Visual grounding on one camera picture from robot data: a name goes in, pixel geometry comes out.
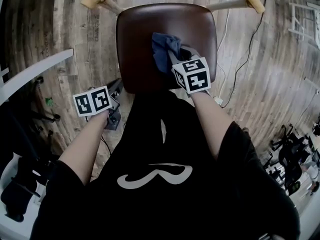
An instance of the black t-shirt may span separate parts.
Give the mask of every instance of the black t-shirt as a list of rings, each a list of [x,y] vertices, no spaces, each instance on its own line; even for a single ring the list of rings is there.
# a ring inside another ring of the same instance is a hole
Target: black t-shirt
[[[146,163],[128,164],[112,155],[86,186],[58,161],[31,239],[258,239],[265,233],[299,238],[294,204],[235,122],[217,161],[202,154],[194,160],[183,154],[163,157],[153,160],[150,154]]]

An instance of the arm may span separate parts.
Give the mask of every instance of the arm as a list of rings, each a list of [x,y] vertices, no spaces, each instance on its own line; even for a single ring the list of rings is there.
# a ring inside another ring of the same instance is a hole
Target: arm
[[[206,142],[215,159],[218,158],[221,143],[232,123],[232,119],[206,93],[191,94],[196,113],[201,123]]]
[[[109,111],[106,110],[93,116],[59,158],[75,172],[84,185],[90,181],[108,115]]]

